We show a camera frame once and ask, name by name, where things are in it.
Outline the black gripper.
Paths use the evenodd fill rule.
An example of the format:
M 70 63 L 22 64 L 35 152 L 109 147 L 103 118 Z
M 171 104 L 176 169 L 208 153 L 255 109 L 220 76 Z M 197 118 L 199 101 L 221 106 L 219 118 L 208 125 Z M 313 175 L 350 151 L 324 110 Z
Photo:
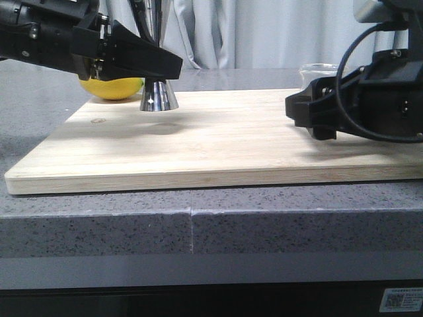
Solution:
M 99 1 L 2 1 L 1 60 L 78 75 L 81 80 L 178 79 L 182 58 L 141 39 L 109 17 Z
M 422 140 L 422 54 L 377 52 L 372 62 L 343 77 L 346 52 L 335 77 L 321 77 L 286 97 L 286 116 L 316 140 L 338 132 L 378 141 Z

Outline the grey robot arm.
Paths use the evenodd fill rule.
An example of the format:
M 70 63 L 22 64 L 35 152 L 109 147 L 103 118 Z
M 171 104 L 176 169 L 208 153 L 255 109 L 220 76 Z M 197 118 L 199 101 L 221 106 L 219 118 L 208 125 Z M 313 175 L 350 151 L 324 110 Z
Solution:
M 336 75 L 286 98 L 286 116 L 318 140 L 337 132 L 393 143 L 422 142 L 422 2 L 355 1 L 354 17 L 372 26 L 344 53 Z M 352 52 L 374 32 L 408 32 L 406 48 L 375 52 L 348 75 Z

